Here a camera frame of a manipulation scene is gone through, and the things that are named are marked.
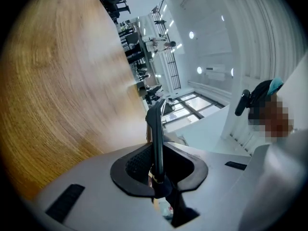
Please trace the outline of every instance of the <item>desk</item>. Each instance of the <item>desk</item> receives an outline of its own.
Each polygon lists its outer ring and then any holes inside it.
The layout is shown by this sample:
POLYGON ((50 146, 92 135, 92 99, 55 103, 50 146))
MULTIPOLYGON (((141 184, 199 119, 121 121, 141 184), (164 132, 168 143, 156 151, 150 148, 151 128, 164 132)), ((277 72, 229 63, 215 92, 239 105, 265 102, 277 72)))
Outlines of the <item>desk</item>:
POLYGON ((146 142, 145 109, 99 0, 32 0, 0 66, 1 155, 23 197, 86 158, 146 142))

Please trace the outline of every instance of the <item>black hair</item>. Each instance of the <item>black hair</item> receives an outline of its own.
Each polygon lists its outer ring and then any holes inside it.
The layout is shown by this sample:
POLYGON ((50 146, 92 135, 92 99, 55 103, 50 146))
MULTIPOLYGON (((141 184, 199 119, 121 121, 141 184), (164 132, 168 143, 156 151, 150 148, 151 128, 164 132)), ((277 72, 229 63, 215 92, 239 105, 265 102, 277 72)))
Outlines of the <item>black hair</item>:
POLYGON ((175 41, 171 41, 171 42, 170 42, 170 46, 171 46, 171 47, 175 47, 176 45, 177 45, 177 44, 176 44, 175 41))

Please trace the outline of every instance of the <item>person wearing headset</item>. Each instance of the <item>person wearing headset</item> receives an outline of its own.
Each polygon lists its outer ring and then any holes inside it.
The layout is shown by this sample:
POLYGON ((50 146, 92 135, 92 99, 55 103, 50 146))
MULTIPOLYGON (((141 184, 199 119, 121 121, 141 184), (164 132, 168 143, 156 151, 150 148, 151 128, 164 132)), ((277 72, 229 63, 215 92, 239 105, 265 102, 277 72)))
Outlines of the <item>person wearing headset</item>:
POLYGON ((264 132, 266 138, 287 137, 294 131, 294 122, 277 97, 282 86, 283 81, 277 77, 260 83, 252 93, 244 90, 235 114, 241 116, 248 108, 248 124, 254 131, 264 132))

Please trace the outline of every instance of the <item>round light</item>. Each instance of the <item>round light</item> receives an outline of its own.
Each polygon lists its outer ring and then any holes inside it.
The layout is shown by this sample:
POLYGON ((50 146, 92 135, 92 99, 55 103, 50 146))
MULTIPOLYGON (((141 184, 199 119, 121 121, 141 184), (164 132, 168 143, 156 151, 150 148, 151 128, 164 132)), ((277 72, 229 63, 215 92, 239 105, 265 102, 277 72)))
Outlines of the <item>round light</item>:
POLYGON ((189 37, 190 37, 191 39, 193 39, 194 33, 193 33, 193 32, 190 32, 190 33, 189 33, 189 37))
POLYGON ((198 67, 197 72, 198 72, 198 74, 202 74, 202 67, 198 67))

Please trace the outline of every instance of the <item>ceiling light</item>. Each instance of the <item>ceiling light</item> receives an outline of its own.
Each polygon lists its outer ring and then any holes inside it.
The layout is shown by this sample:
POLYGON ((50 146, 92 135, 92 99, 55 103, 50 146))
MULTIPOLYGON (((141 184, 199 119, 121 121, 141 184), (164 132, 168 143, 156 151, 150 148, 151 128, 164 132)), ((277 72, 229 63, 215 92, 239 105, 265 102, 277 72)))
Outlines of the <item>ceiling light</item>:
POLYGON ((197 72, 198 72, 198 74, 202 74, 202 67, 198 67, 197 72))
POLYGON ((190 33, 189 33, 189 37, 190 37, 191 39, 193 39, 194 33, 193 33, 193 32, 190 32, 190 33))

